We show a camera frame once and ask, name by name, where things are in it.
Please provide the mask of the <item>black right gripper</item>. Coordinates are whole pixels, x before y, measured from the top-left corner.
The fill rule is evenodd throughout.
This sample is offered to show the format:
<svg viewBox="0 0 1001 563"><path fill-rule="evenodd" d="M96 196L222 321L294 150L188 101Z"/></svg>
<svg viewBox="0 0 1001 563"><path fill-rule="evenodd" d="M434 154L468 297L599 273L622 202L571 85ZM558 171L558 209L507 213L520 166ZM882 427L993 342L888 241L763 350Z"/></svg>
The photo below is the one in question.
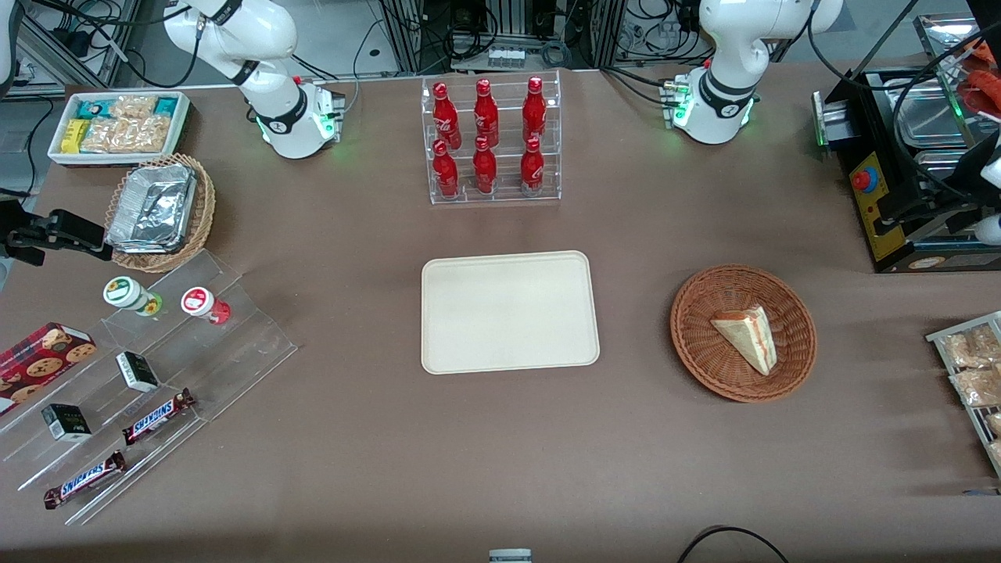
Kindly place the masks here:
<svg viewBox="0 0 1001 563"><path fill-rule="evenodd" d="M27 229L27 238L16 232L19 229ZM102 261L113 259L113 246L105 242L101 225L61 208L36 215L28 213L18 200L2 200L1 236L3 256L29 266L40 267L45 261L45 252L38 247L45 240L38 238L48 238L51 249L73 250Z"/></svg>

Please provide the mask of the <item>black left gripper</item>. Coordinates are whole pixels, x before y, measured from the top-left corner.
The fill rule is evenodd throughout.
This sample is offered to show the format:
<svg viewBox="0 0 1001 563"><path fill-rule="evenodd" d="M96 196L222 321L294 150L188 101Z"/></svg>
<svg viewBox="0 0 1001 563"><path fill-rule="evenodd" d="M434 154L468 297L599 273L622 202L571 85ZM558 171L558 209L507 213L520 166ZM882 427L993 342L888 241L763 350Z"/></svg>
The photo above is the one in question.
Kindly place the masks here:
<svg viewBox="0 0 1001 563"><path fill-rule="evenodd" d="M940 213L999 210L999 188L983 175L986 167L998 162L999 136L992 134L966 151L951 174L936 176L935 210L911 210L898 217L879 213L874 218L874 235L883 238L900 229L905 238L930 238L940 229Z"/></svg>

